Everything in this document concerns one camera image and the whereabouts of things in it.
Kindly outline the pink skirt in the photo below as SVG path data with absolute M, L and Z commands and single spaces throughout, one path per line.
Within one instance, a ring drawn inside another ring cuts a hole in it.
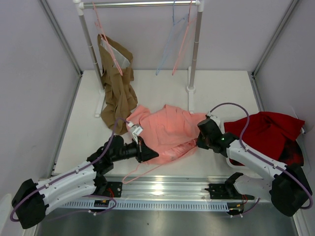
M 158 153 L 158 157 L 146 163 L 160 165 L 196 152 L 199 135 L 197 124 L 205 116 L 205 113 L 191 114 L 171 105 L 164 105 L 162 109 L 152 113 L 148 108 L 139 105 L 127 121 L 143 128 L 140 136 L 149 148 Z

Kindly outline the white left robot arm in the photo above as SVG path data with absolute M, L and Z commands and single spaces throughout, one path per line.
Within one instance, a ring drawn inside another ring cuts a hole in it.
M 11 202 L 10 220 L 29 229 L 63 204 L 85 196 L 103 196 L 108 184 L 105 174 L 115 162 L 135 158 L 143 163 L 158 156 L 141 137 L 127 144 L 122 136 L 113 135 L 75 168 L 38 182 L 25 180 Z

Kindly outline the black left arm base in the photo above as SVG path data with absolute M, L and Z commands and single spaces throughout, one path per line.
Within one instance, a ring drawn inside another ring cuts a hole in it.
M 97 176 L 94 179 L 95 191 L 93 195 L 110 198 L 120 198 L 122 196 L 123 183 L 118 181 L 108 181 L 105 176 Z

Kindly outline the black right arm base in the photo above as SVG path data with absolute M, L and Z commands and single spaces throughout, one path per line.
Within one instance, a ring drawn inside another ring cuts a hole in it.
M 204 189 L 209 193 L 210 199 L 212 200 L 241 200 L 240 203 L 227 204 L 227 214 L 231 218 L 243 217 L 244 214 L 249 211 L 245 210 L 245 204 L 248 202 L 248 200 L 255 199 L 255 197 L 252 195 L 240 194 L 234 187 L 236 180 L 243 176 L 243 173 L 236 172 L 231 175 L 224 183 L 209 183 L 207 188 Z

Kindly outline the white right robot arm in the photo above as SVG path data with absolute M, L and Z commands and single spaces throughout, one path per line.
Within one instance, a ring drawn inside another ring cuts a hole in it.
M 250 195 L 270 201 L 286 216 L 300 209 L 310 209 L 314 202 L 312 190 L 301 166 L 276 161 L 248 146 L 230 132 L 222 133 L 212 118 L 197 125 L 200 133 L 198 146 L 233 159 L 259 175 L 253 178 L 235 172 L 224 183 L 229 198 Z

